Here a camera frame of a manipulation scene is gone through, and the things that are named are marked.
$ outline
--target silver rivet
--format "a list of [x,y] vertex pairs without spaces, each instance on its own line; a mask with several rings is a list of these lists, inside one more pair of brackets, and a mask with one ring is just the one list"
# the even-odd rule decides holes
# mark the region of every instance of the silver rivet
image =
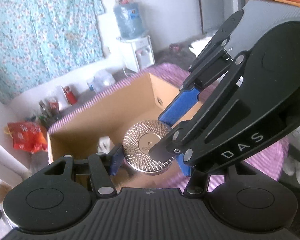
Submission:
[[244,55],[240,55],[239,57],[237,57],[237,59],[235,60],[235,64],[239,65],[242,63],[242,61],[244,60]]
[[221,46],[225,46],[227,44],[228,40],[224,40],[222,43],[221,43]]
[[114,189],[111,187],[101,187],[100,189],[98,189],[98,192],[101,195],[109,195],[114,192]]
[[193,154],[193,150],[192,149],[187,150],[186,153],[185,153],[185,156],[183,156],[183,160],[185,162],[189,161],[191,159],[191,157],[192,157],[192,154]]
[[189,194],[200,194],[200,193],[202,193],[202,191],[203,191],[202,188],[197,187],[197,186],[187,188],[187,192]]
[[172,137],[172,141],[175,141],[179,136],[179,131],[176,131]]

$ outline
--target cardboard box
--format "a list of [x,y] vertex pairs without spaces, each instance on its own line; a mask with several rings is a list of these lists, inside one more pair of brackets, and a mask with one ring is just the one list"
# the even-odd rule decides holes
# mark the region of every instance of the cardboard box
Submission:
[[[134,124],[158,119],[178,93],[178,88],[160,78],[149,73],[143,75],[131,82],[131,85],[115,91],[91,108],[78,113],[68,124],[48,136],[50,162],[63,155],[85,159],[97,152],[98,140],[103,136],[109,136],[114,144],[121,143],[127,130]],[[180,121],[191,119],[201,105],[202,103],[197,103]],[[179,172],[176,163],[170,169],[171,171],[162,175],[172,176]],[[156,184],[161,175],[145,176],[152,177],[151,183]]]

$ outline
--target red bottle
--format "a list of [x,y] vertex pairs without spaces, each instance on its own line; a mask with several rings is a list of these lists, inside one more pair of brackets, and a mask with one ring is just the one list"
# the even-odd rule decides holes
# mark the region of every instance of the red bottle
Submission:
[[71,89],[69,86],[66,86],[63,88],[63,91],[66,95],[66,98],[69,102],[69,104],[74,105],[78,100],[75,98],[74,94],[72,93]]

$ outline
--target floral curtain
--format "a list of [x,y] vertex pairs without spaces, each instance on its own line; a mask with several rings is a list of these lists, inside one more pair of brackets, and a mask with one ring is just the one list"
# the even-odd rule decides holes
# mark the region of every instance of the floral curtain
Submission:
[[0,101],[103,59],[101,0],[0,0]]

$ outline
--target white wall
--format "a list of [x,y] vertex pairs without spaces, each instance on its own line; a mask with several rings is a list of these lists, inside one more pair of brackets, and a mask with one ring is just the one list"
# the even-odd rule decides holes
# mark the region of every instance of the white wall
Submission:
[[234,12],[238,0],[201,0],[204,32],[216,31]]
[[[168,47],[171,43],[184,41],[201,33],[199,0],[135,0],[141,3],[141,14],[149,29],[154,51]],[[117,48],[119,30],[113,13],[114,0],[102,0],[106,13],[98,17],[103,46],[110,49],[107,59],[72,71],[39,87],[24,92],[9,105],[18,117],[29,116],[38,102],[55,90],[57,85],[75,85],[78,92],[87,90],[86,80],[98,69],[123,67]]]
[[3,133],[3,128],[8,122],[17,122],[15,113],[0,103],[0,163],[23,178],[29,176],[30,154],[15,150],[12,147],[12,139]]
[[21,182],[22,178],[18,174],[0,163],[0,184],[15,187]]

